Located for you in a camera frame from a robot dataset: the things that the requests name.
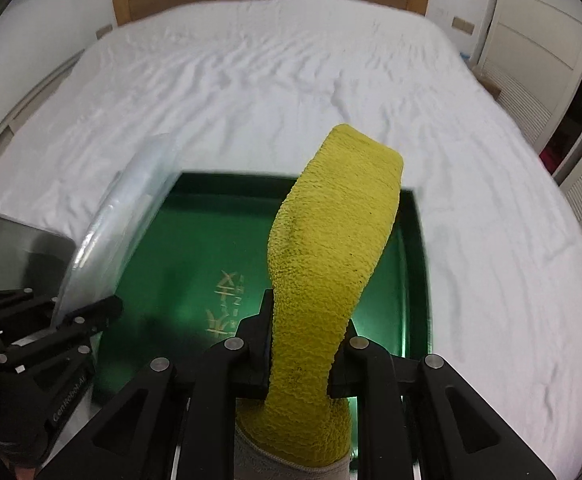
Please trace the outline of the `yellow sock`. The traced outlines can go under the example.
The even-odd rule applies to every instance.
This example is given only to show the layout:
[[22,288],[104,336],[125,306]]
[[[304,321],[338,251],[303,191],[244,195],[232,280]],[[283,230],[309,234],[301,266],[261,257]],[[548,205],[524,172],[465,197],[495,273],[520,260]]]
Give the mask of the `yellow sock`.
[[234,478],[348,478],[352,421],[329,375],[391,235],[402,168],[396,151],[338,125],[274,217],[269,388],[236,404]]

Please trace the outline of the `dark grey lidded pitcher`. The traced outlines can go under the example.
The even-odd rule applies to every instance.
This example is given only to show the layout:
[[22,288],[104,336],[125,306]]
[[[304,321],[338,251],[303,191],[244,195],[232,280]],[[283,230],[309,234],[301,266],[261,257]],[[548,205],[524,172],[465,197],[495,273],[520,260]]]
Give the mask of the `dark grey lidded pitcher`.
[[0,216],[0,290],[55,294],[75,249],[64,235]]

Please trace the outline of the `green tray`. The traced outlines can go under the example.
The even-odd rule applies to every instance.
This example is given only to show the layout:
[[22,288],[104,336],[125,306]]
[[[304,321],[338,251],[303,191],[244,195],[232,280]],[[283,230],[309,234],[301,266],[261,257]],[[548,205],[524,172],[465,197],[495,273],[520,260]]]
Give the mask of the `green tray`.
[[[182,174],[126,264],[123,314],[101,337],[93,400],[111,400],[155,358],[194,360],[258,312],[271,283],[268,236],[292,177]],[[380,262],[353,314],[395,356],[432,348],[428,271],[416,196],[400,192]]]

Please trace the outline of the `white bed duvet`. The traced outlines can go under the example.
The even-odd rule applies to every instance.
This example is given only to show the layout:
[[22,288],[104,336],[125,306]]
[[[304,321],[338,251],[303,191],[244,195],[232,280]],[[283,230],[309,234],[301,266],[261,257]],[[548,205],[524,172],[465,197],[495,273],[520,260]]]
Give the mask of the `white bed duvet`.
[[0,214],[80,240],[148,136],[188,169],[298,174],[336,125],[416,194],[433,347],[560,479],[582,466],[582,230],[454,45],[356,0],[182,6],[90,47],[0,157]]

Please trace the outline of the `white wardrobe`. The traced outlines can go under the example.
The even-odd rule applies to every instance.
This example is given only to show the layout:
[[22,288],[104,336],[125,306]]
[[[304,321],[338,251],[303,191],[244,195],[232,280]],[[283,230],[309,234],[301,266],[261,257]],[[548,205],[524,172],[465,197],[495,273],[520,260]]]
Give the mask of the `white wardrobe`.
[[582,2],[496,0],[477,67],[582,226]]

